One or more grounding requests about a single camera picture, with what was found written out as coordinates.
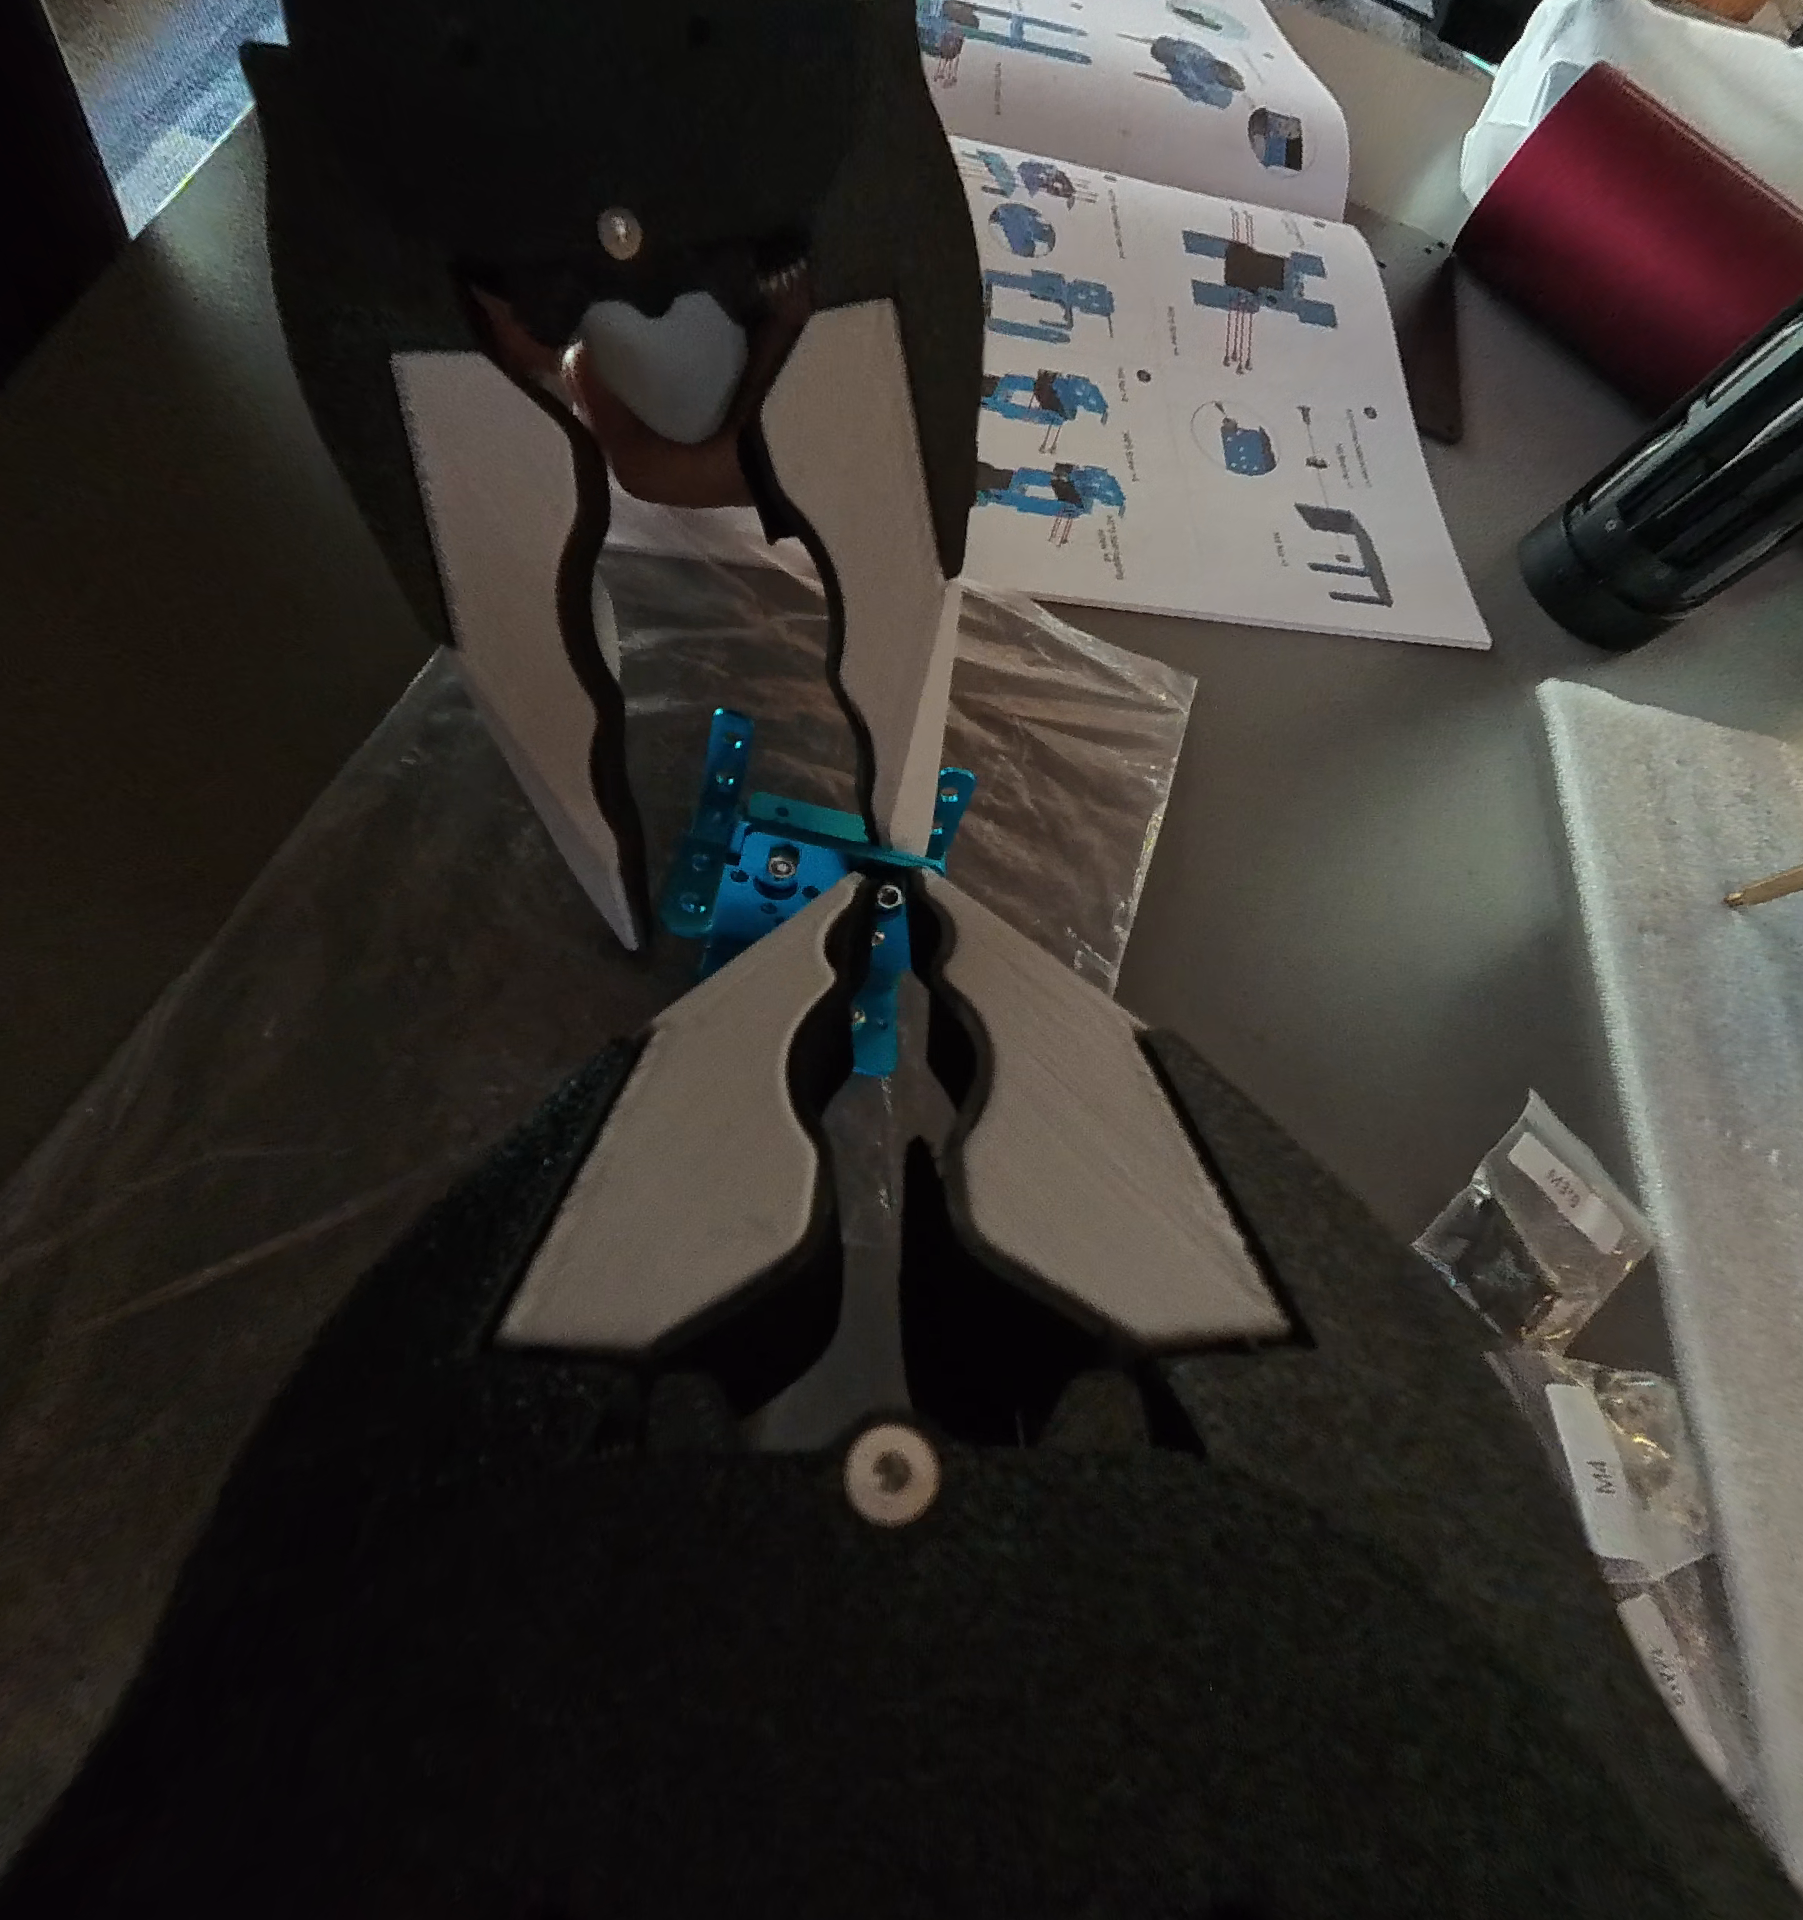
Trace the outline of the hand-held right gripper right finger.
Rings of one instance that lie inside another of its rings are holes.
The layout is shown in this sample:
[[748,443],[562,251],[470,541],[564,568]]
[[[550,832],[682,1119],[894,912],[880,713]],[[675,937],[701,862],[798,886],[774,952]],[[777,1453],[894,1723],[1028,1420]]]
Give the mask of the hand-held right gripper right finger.
[[1292,1323],[1166,1090],[1142,1027],[946,876],[920,881],[929,1062],[957,1107],[963,1242],[1118,1348],[1282,1341]]

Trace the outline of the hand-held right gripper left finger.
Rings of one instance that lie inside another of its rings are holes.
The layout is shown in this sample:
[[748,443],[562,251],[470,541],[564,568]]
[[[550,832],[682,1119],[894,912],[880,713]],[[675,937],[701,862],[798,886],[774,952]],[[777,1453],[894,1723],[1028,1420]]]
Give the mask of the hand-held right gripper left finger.
[[822,1116],[853,1067],[871,879],[660,1015],[500,1323],[516,1351],[822,1358],[844,1246]]

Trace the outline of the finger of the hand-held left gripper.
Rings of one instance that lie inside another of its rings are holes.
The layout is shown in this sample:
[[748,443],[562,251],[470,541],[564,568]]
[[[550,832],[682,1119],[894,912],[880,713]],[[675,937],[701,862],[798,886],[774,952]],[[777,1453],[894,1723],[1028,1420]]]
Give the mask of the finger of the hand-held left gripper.
[[944,568],[894,301],[826,307],[769,388],[759,434],[829,605],[829,686],[874,841],[927,857],[963,622]]
[[600,461],[479,351],[400,351],[391,369],[461,677],[583,892],[640,952],[648,866],[598,575]]

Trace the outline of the blue metal bracket assembly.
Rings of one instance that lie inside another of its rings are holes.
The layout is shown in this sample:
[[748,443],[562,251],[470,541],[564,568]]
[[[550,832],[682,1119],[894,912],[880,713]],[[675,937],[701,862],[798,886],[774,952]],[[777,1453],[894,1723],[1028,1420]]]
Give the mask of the blue metal bracket assembly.
[[[847,875],[882,884],[909,875],[944,875],[977,777],[963,767],[937,775],[937,803],[924,854],[880,847],[860,816],[774,796],[751,785],[755,722],[716,708],[706,734],[694,816],[660,899],[669,933],[701,944],[701,975],[763,939]],[[904,915],[883,920],[872,908],[868,966],[853,1003],[857,1075],[890,1078],[900,1063],[900,983],[915,966],[911,892]]]

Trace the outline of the person's left hand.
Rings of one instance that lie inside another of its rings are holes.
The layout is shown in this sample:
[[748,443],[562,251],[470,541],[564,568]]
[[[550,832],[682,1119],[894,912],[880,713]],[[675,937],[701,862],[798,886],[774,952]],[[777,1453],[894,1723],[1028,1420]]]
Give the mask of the person's left hand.
[[745,417],[759,406],[763,366],[755,353],[722,428],[697,445],[673,443],[648,428],[600,379],[583,342],[564,356],[562,379],[578,420],[627,495],[664,508],[711,511],[755,502],[741,436]]

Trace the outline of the clear plastic bag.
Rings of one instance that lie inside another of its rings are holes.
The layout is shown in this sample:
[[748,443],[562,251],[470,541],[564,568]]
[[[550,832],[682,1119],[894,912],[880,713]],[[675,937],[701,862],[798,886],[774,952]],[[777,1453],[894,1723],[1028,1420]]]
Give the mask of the clear plastic bag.
[[[816,586],[608,554],[654,886],[717,704],[751,782],[841,805]],[[944,763],[978,779],[954,876],[1112,991],[1192,675],[970,591]],[[438,653],[214,939],[0,1192],[0,1453],[103,1405],[186,1461],[239,1432],[410,1223],[598,1050],[685,989],[697,947],[608,933]]]

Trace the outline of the pile of small screw bags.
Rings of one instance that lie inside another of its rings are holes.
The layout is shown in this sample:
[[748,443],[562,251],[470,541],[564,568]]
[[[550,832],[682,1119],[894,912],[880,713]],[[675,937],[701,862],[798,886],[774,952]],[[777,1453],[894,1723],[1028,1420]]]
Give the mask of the pile of small screw bags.
[[1678,1388],[1573,1352],[1653,1252],[1647,1217],[1535,1090],[1417,1236],[1489,1328],[1489,1370],[1533,1427],[1642,1667],[1714,1778],[1761,1823],[1714,1503]]

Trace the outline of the open instruction manual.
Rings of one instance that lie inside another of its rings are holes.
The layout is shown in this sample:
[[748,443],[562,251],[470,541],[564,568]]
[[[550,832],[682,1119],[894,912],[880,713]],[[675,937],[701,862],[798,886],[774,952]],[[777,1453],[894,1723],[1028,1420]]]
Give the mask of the open instruction manual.
[[973,585],[1487,648],[1343,105],[1266,4],[920,3],[986,374]]

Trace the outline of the black metal plate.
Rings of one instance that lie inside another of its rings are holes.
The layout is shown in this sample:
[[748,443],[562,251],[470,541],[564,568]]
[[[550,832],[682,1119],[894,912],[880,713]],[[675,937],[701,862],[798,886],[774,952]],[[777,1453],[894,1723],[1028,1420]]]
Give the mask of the black metal plate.
[[1417,431],[1435,445],[1464,438],[1461,359],[1462,276],[1446,242],[1376,214],[1369,248],[1383,279]]

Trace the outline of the white foam sheet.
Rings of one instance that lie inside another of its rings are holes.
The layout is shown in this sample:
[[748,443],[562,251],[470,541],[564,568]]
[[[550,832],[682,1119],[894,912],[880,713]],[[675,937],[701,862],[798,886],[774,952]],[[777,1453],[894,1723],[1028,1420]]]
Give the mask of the white foam sheet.
[[1757,1813],[1803,1888],[1803,749],[1537,694],[1746,1667]]

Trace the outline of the dark red case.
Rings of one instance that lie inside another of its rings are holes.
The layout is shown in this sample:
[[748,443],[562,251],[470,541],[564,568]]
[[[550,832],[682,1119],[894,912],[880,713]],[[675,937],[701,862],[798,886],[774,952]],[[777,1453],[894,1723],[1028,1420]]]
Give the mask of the dark red case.
[[1498,170],[1466,272],[1649,415],[1803,295],[1803,213],[1597,63]]

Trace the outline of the black tumbler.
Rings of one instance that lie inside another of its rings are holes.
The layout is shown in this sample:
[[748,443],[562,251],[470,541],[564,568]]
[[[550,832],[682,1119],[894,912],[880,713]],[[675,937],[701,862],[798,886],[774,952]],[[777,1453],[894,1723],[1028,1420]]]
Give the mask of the black tumbler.
[[1803,295],[1519,544],[1562,629],[1611,653],[1803,537]]

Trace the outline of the white plastic wrap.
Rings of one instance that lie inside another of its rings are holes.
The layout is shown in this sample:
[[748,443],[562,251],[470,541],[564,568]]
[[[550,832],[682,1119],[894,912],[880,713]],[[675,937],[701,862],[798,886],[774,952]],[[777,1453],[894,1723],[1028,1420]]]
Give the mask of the white plastic wrap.
[[1649,3],[1537,7],[1464,136],[1461,189],[1470,205],[1599,63],[1803,213],[1803,45]]

